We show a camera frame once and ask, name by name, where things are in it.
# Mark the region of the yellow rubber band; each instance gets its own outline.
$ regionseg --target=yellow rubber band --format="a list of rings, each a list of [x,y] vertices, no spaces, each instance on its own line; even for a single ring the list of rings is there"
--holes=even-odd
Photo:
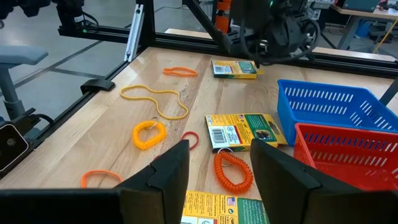
[[[169,117],[169,116],[166,116],[166,115],[162,114],[162,112],[160,112],[158,102],[157,102],[155,99],[153,99],[152,97],[147,97],[147,96],[126,96],[126,95],[124,94],[125,91],[131,90],[131,89],[133,89],[133,88],[145,88],[146,90],[150,91],[151,93],[174,93],[174,94],[176,94],[176,95],[178,96],[178,103],[179,103],[179,105],[180,105],[182,108],[184,108],[184,110],[186,111],[186,113],[185,113],[184,115],[182,115],[182,116],[177,116],[177,117]],[[181,101],[180,101],[180,93],[177,92],[177,91],[173,91],[173,90],[151,90],[148,86],[145,86],[145,85],[132,85],[132,86],[126,86],[126,87],[124,87],[123,89],[121,89],[121,90],[120,90],[120,95],[121,95],[123,98],[127,99],[127,100],[151,100],[151,101],[153,101],[153,102],[156,104],[156,110],[157,110],[157,112],[158,112],[162,117],[164,117],[165,119],[169,119],[169,120],[182,119],[182,118],[186,117],[186,116],[188,115],[188,113],[189,113],[188,108],[187,108],[185,105],[183,105],[183,104],[181,103]]]
[[[154,137],[148,139],[145,142],[141,141],[139,139],[139,132],[144,128],[149,128],[153,126],[154,124],[156,124],[155,127],[159,130],[159,134],[155,135]],[[156,121],[143,121],[137,124],[137,126],[135,126],[131,132],[132,142],[134,143],[134,145],[136,145],[139,149],[142,150],[146,150],[156,145],[157,143],[161,142],[161,140],[166,138],[166,135],[167,132],[164,124]]]

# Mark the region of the gray chair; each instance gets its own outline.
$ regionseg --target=gray chair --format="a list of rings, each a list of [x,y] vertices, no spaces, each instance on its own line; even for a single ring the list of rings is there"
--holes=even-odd
[[[18,99],[9,69],[18,65],[36,65],[48,54],[41,47],[0,45],[0,89],[11,120],[25,113],[25,108]]]

